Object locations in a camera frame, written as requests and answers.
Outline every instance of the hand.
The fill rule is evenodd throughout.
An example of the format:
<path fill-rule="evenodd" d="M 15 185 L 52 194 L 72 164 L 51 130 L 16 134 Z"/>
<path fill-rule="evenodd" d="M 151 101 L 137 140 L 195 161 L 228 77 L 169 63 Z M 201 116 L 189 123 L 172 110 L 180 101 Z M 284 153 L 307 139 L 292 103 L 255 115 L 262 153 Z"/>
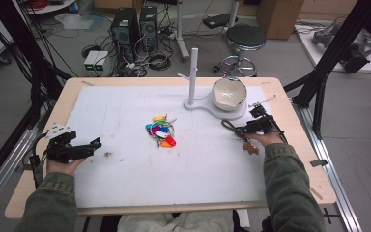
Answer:
<path fill-rule="evenodd" d="M 57 162 L 52 159 L 47 159 L 46 171 L 47 173 L 60 172 L 60 173 L 74 176 L 74 171 L 76 171 L 77 167 L 84 160 L 86 159 L 77 159 L 70 163 L 62 163 L 62 162 Z"/>
<path fill-rule="evenodd" d="M 267 147 L 272 143 L 284 143 L 275 129 L 271 130 L 267 134 L 247 133 L 245 136 L 257 140 L 263 145 L 263 147 Z"/>

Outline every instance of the chair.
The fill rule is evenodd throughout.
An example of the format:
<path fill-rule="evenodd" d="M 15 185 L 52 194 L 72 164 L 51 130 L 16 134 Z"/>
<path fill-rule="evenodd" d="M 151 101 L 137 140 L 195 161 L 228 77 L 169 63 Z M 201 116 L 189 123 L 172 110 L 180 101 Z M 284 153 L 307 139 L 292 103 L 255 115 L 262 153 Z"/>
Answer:
<path fill-rule="evenodd" d="M 263 30 L 249 25 L 235 25 L 229 28 L 225 35 L 227 43 L 234 47 L 238 54 L 223 59 L 213 67 L 213 71 L 217 73 L 223 69 L 224 74 L 228 76 L 257 76 L 254 63 L 243 57 L 243 54 L 248 50 L 261 49 L 265 45 L 267 38 Z"/>

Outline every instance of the table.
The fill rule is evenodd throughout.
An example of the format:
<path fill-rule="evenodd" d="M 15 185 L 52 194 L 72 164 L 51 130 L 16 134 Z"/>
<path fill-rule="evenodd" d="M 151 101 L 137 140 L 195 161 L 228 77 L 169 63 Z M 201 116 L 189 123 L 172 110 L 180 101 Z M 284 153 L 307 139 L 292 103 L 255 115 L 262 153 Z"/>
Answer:
<path fill-rule="evenodd" d="M 212 86 L 217 81 L 215 77 L 199 77 L 197 86 Z M 277 95 L 275 100 L 269 101 L 269 108 L 278 125 L 285 130 L 286 137 L 293 145 L 303 161 L 310 177 L 311 192 L 319 204 L 334 203 L 335 193 L 321 166 L 312 167 L 311 161 L 316 160 L 316 154 L 310 144 L 300 120 L 298 119 L 289 99 L 287 98 L 281 83 L 273 77 L 241 78 L 247 86 L 260 86 L 267 98 Z M 50 118 L 46 130 L 53 123 L 66 124 L 79 91 L 84 86 L 188 86 L 188 81 L 180 77 L 148 77 L 148 78 L 73 78 L 70 79 Z M 43 142 L 38 144 L 38 153 L 42 153 L 45 146 Z M 8 204 L 5 215 L 7 218 L 21 218 L 27 197 L 34 191 L 33 176 L 30 171 L 24 171 L 15 191 Z M 246 209 L 264 208 L 265 200 L 256 202 L 227 202 L 221 204 L 198 203 L 182 205 L 158 205 L 158 206 L 125 206 L 113 208 L 78 209 L 79 215 L 112 215 L 112 214 L 135 214 L 135 213 L 163 213 L 163 212 L 189 212 L 199 210 L 219 209 Z"/>
<path fill-rule="evenodd" d="M 46 13 L 51 13 L 55 11 L 59 11 L 61 9 L 64 9 L 72 4 L 75 4 L 76 0 L 65 0 L 63 4 L 61 5 L 47 5 L 43 9 L 32 11 L 28 10 L 30 15 L 40 15 L 40 14 L 46 14 Z"/>

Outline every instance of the green sleeve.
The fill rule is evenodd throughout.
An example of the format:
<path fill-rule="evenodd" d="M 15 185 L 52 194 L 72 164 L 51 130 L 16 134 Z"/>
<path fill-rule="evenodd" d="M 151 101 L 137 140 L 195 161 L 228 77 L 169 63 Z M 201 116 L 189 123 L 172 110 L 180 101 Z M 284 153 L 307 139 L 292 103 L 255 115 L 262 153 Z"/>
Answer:
<path fill-rule="evenodd" d="M 76 215 L 74 177 L 49 173 L 28 197 L 25 213 L 15 232 L 73 231 Z"/>
<path fill-rule="evenodd" d="M 324 217 L 294 148 L 271 144 L 265 150 L 264 176 L 273 230 L 325 231 Z"/>

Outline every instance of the white container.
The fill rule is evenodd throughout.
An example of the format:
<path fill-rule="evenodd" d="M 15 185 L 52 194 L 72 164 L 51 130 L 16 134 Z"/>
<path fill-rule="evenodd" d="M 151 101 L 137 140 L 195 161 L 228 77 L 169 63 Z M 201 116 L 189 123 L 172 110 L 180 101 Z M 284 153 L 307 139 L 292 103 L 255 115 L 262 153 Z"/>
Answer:
<path fill-rule="evenodd" d="M 245 103 L 246 87 L 236 77 L 221 78 L 213 86 L 212 100 L 222 110 L 235 111 Z"/>

